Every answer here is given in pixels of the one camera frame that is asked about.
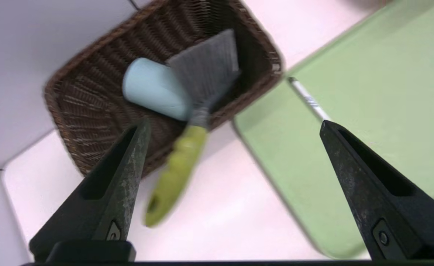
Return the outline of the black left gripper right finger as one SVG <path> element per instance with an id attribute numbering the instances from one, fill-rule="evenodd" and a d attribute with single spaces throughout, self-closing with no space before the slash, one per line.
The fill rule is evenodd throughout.
<path id="1" fill-rule="evenodd" d="M 434 199 L 338 123 L 320 138 L 373 260 L 434 260 Z"/>

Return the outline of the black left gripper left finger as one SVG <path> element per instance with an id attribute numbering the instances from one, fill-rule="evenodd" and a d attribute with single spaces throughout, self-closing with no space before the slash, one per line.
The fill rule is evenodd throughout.
<path id="1" fill-rule="evenodd" d="M 118 138 L 29 242 L 35 261 L 134 261 L 127 241 L 151 125 Z"/>

